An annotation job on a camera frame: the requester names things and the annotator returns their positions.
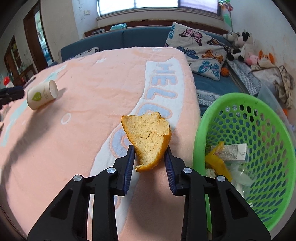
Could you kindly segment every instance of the pink plush toy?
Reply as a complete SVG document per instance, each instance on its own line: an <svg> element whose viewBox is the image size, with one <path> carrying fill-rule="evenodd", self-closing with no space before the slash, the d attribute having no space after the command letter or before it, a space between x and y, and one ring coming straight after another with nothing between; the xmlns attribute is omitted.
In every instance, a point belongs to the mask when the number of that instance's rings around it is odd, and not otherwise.
<svg viewBox="0 0 296 241"><path fill-rule="evenodd" d="M256 55L251 55L249 58L247 58L246 62L248 65L254 65L254 64L258 64L259 61L259 57Z"/></svg>

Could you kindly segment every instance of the pink blanket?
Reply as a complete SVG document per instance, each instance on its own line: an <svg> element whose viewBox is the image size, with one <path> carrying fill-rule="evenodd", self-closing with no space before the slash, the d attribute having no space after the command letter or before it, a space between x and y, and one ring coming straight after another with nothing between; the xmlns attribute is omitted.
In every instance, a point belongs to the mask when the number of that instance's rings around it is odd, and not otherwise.
<svg viewBox="0 0 296 241"><path fill-rule="evenodd" d="M37 111L26 98L16 101L0 136L0 202L25 234L74 175L97 175L126 155L122 115L158 111L170 122L173 155L192 165L200 111L181 51L99 52L43 70L26 90L49 80L57 83L58 98ZM172 195L164 163L150 172L133 171L130 190L115 197L115 208L119 240L180 240L184 198Z"/></svg>

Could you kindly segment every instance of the orange plush toy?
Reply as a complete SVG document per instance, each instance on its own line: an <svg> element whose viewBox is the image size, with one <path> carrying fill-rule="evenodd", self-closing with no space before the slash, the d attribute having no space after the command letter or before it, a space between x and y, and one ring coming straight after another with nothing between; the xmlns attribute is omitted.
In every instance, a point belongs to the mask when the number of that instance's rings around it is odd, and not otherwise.
<svg viewBox="0 0 296 241"><path fill-rule="evenodd" d="M259 61L258 61L258 65L262 68L271 68L274 67L275 65L275 61L274 61L274 56L269 53L267 54L263 54L263 51L260 50L259 51Z"/></svg>

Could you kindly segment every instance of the teal item on window sill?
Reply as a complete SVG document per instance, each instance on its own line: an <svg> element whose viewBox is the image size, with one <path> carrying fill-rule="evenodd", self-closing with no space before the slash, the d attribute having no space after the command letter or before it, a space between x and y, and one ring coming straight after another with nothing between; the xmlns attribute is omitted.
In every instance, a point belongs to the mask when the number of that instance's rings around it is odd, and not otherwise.
<svg viewBox="0 0 296 241"><path fill-rule="evenodd" d="M111 27L111 30L126 28L126 23L117 24Z"/></svg>

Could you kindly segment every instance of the blue sofa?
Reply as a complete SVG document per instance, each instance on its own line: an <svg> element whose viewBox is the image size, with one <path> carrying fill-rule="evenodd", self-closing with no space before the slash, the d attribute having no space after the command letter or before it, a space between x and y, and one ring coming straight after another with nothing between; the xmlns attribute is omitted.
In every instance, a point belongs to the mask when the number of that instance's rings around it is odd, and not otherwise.
<svg viewBox="0 0 296 241"><path fill-rule="evenodd" d="M101 34L90 36L72 43L61 49L62 61L74 57L90 48L99 47L100 51L130 47L164 47L170 26L142 26L131 27L119 30L107 31ZM230 46L231 44L221 35L203 31L220 42ZM230 77L222 77L220 81L194 74L194 82L197 89L223 95L230 92L240 92ZM201 114L207 109L200 106Z"/></svg>

